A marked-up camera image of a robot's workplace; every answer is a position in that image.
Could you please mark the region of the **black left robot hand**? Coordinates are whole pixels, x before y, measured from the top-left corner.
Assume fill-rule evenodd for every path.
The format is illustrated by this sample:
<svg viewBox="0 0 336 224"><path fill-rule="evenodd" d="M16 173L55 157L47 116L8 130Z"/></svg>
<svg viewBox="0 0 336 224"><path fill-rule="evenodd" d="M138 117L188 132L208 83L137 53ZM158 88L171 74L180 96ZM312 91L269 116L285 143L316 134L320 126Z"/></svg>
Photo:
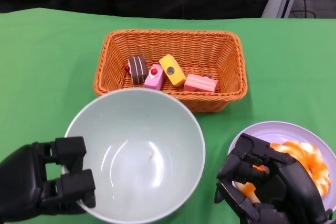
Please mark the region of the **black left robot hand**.
<svg viewBox="0 0 336 224"><path fill-rule="evenodd" d="M95 182L83 169L83 137L27 144L1 161L1 223L40 215L76 215L96 206Z"/></svg>

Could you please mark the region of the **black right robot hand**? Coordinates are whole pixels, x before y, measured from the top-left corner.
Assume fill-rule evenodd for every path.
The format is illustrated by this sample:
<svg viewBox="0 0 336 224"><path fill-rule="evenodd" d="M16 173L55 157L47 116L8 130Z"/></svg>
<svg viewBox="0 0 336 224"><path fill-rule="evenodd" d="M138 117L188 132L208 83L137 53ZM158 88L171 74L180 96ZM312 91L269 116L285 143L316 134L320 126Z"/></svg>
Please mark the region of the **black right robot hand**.
<svg viewBox="0 0 336 224"><path fill-rule="evenodd" d="M214 202L226 201L240 223L335 223L299 161L241 134L218 175Z"/></svg>

